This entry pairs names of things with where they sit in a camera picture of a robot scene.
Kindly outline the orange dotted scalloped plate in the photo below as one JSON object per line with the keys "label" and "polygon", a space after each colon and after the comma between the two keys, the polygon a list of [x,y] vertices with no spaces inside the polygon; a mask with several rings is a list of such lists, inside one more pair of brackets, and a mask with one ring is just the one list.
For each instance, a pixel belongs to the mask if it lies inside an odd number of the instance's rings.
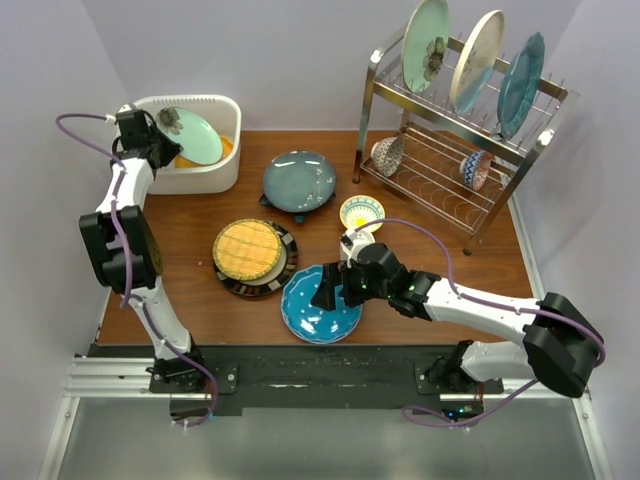
{"label": "orange dotted scalloped plate", "polygon": [[175,157],[174,167],[177,169],[199,168],[212,166],[221,162],[231,154],[233,150],[233,143],[228,136],[224,135],[220,137],[220,142],[222,151],[218,158],[215,158],[213,154],[206,152],[188,151],[187,153],[182,153]]}

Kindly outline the mint green flower plate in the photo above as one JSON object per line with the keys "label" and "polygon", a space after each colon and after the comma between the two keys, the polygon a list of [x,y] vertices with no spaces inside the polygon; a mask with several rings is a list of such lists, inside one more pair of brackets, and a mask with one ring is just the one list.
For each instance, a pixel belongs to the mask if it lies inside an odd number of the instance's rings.
{"label": "mint green flower plate", "polygon": [[190,110],[169,106],[158,111],[155,121],[160,130],[181,146],[180,155],[198,166],[213,165],[223,155],[216,130]]}

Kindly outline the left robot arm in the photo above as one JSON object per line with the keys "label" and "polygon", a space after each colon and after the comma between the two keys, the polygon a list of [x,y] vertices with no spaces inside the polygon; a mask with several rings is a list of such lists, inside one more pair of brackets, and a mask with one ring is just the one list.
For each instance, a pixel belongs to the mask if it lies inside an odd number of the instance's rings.
{"label": "left robot arm", "polygon": [[80,233],[98,282],[135,311],[152,341],[152,378],[196,392],[208,383],[207,368],[168,298],[161,252],[143,212],[157,171],[180,146],[148,112],[131,105],[123,106],[114,122],[119,135],[110,150],[112,179],[96,210],[80,217]]}

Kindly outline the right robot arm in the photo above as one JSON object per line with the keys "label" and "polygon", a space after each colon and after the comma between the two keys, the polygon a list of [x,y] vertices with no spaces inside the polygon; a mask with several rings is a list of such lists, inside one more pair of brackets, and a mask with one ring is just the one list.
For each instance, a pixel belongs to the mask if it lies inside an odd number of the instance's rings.
{"label": "right robot arm", "polygon": [[500,337],[462,344],[440,371],[448,386],[469,392],[479,382],[515,376],[537,380],[569,398],[583,395],[604,360],[604,341],[563,296],[519,299],[459,286],[437,274],[409,270],[383,243],[345,250],[327,263],[313,306],[333,311],[381,299],[403,316],[452,322]]}

